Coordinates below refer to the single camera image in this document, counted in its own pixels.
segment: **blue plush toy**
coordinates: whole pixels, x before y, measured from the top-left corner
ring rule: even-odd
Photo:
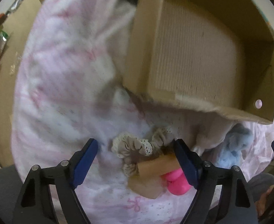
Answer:
[[[216,167],[231,168],[240,165],[242,150],[253,142],[253,133],[242,124],[236,124],[225,136],[224,141],[211,152],[211,162]]]

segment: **hole in cardboard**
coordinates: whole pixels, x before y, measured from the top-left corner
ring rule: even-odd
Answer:
[[[255,108],[260,109],[262,107],[262,101],[260,99],[255,101]]]

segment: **cardboard tube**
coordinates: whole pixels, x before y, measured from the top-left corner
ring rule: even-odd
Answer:
[[[181,167],[174,154],[163,155],[152,161],[140,162],[137,163],[137,166],[141,178],[160,176]]]

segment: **cardboard piece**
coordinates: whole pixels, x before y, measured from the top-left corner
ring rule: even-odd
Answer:
[[[272,31],[251,0],[139,0],[123,85],[147,101],[271,124]]]
[[[161,155],[151,160],[137,163],[141,178],[152,178],[179,169],[181,166],[174,154]]]
[[[163,193],[163,185],[163,180],[159,176],[141,178],[138,175],[134,175],[128,179],[128,187],[132,191],[153,200]]]

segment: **pink toy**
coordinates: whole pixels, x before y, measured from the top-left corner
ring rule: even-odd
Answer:
[[[161,177],[167,181],[167,189],[171,194],[174,195],[183,195],[192,187],[189,185],[181,168],[170,173],[166,173]]]

